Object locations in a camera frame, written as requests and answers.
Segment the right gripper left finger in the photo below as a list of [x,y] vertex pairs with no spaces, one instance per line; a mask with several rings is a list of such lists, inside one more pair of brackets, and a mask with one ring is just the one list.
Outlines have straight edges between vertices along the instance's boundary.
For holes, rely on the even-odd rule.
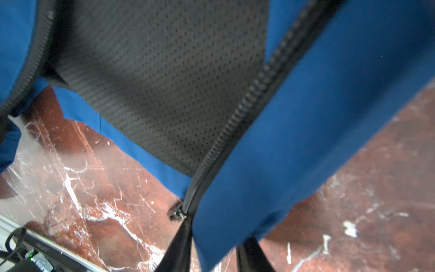
[[190,272],[192,221],[188,217],[182,222],[155,272]]

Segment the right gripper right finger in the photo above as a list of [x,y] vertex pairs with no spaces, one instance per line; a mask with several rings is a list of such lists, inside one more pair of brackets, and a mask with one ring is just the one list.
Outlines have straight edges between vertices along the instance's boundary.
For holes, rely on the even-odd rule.
[[239,272],[275,272],[255,237],[250,237],[236,249]]

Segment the blue zip-up jacket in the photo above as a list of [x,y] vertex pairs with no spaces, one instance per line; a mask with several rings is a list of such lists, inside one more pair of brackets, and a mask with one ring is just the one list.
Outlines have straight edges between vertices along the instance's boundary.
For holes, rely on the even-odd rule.
[[433,1],[2,1],[1,171],[46,86],[191,217],[203,271],[259,240],[435,69]]

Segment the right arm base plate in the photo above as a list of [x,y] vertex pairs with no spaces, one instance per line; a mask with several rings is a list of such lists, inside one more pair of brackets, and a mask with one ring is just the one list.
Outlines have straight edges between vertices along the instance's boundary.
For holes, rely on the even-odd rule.
[[1,229],[2,272],[103,272],[24,227]]

